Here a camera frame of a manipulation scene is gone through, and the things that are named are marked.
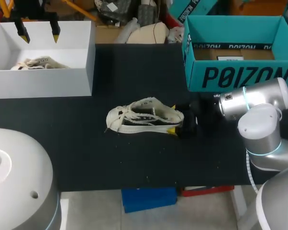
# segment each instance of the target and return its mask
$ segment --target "black table surface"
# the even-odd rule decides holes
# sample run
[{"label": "black table surface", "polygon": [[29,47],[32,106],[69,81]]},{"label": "black table surface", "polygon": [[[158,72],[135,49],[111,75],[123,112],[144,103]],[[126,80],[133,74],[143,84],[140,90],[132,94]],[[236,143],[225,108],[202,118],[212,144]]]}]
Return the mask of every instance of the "black table surface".
[{"label": "black table surface", "polygon": [[[110,109],[150,96],[190,100],[179,45],[97,45],[92,97],[1,99],[0,128],[45,148],[61,191],[249,184],[237,123],[190,139],[105,132]],[[281,135],[288,138],[288,111]],[[275,175],[252,171],[257,184]]]}]

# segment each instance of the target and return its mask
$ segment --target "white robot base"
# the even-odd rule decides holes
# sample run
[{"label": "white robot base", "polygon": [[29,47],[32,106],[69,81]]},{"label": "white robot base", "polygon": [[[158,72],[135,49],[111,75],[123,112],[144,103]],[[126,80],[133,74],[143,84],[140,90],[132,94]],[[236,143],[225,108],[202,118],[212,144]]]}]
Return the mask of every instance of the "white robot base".
[{"label": "white robot base", "polygon": [[0,230],[59,230],[60,195],[44,148],[0,129]]}]

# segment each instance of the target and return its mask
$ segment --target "cardboard box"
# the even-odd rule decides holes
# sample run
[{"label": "cardboard box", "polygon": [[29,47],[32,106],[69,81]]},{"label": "cardboard box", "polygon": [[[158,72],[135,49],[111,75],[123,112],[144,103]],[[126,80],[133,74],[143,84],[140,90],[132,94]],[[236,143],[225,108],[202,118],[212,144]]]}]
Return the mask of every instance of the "cardboard box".
[{"label": "cardboard box", "polygon": [[226,92],[276,77],[288,85],[288,25],[283,17],[188,16],[182,53],[192,92]]},{"label": "cardboard box", "polygon": [[279,16],[287,6],[287,0],[230,0],[231,15]]},{"label": "cardboard box", "polygon": [[184,23],[188,15],[206,15],[217,0],[175,0],[169,13],[180,23]]},{"label": "cardboard box", "polygon": [[123,28],[123,26],[98,25],[96,27],[96,44],[113,44]]},{"label": "cardboard box", "polygon": [[[26,43],[14,23],[0,23],[0,98],[68,97],[92,95],[95,25],[59,22],[55,43],[49,22],[24,23]],[[50,56],[70,69],[10,70],[26,58]]]}]

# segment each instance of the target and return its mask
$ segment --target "shoe sole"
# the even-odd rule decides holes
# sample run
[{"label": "shoe sole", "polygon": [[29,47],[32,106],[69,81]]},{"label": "shoe sole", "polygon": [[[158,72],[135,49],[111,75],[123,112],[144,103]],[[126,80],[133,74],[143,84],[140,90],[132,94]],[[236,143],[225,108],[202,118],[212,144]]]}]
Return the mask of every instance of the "shoe sole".
[{"label": "shoe sole", "polygon": [[142,133],[142,132],[156,132],[156,133],[168,133],[168,130],[171,128],[175,128],[178,126],[124,126],[122,125],[118,131],[110,128],[111,130],[118,132],[118,133],[126,133],[126,134],[133,134],[133,133]]}]

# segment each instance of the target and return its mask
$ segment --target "open white box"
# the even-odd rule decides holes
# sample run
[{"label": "open white box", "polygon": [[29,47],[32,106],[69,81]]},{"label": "open white box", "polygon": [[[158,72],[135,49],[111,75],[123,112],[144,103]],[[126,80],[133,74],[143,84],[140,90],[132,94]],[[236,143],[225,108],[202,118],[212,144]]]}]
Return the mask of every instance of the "open white box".
[{"label": "open white box", "polygon": [[[14,23],[0,23],[0,98],[92,95],[95,25],[90,21],[59,22],[55,43],[49,22],[24,23],[26,43]],[[26,58],[50,56],[70,69],[10,70]]]}]

